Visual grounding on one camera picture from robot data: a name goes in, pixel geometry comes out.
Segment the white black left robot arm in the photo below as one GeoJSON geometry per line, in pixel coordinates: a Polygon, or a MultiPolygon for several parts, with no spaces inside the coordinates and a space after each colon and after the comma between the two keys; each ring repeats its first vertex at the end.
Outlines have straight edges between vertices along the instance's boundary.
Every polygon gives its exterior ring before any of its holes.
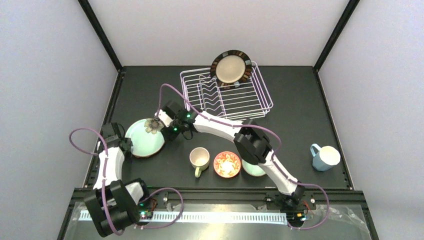
{"type": "Polygon", "coordinates": [[[116,122],[101,127],[97,146],[99,173],[93,189],[84,198],[85,206],[101,237],[122,235],[124,229],[140,220],[138,203],[149,195],[146,183],[137,178],[122,181],[122,167],[130,156],[132,141],[116,122]]]}

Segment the white wire dish rack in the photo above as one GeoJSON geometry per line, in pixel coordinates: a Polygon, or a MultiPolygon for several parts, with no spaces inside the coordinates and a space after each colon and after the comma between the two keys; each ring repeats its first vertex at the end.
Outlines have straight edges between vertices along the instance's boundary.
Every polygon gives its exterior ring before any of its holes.
{"type": "Polygon", "coordinates": [[[191,105],[228,120],[243,121],[265,117],[274,102],[256,62],[252,76],[235,88],[218,86],[210,77],[210,68],[184,70],[180,73],[182,93],[191,105]]]}

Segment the green flower plate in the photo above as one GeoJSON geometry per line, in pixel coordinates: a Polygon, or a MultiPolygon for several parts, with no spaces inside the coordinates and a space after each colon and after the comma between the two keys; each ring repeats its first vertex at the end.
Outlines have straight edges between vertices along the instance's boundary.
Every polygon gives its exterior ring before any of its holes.
{"type": "Polygon", "coordinates": [[[125,134],[132,142],[131,154],[137,158],[148,158],[160,151],[165,144],[161,133],[163,127],[164,125],[154,118],[134,122],[125,134]]]}

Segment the black striped rim dinner plate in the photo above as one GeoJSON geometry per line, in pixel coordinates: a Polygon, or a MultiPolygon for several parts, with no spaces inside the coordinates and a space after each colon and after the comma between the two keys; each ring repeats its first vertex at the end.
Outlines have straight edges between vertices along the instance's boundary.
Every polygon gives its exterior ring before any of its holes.
{"type": "Polygon", "coordinates": [[[227,50],[218,55],[210,66],[209,75],[217,86],[231,90],[247,83],[253,71],[253,61],[241,50],[227,50]]]}

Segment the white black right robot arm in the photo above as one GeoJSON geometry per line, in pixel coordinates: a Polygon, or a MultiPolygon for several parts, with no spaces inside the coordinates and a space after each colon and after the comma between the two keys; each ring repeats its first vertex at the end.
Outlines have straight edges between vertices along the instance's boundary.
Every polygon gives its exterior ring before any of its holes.
{"type": "Polygon", "coordinates": [[[186,109],[174,101],[167,102],[155,117],[163,124],[161,133],[167,142],[190,132],[211,134],[234,143],[244,161],[260,167],[274,182],[279,191],[275,200],[277,205],[295,209],[301,203],[305,187],[278,160],[267,136],[272,131],[251,119],[228,120],[195,107],[186,109]]]}

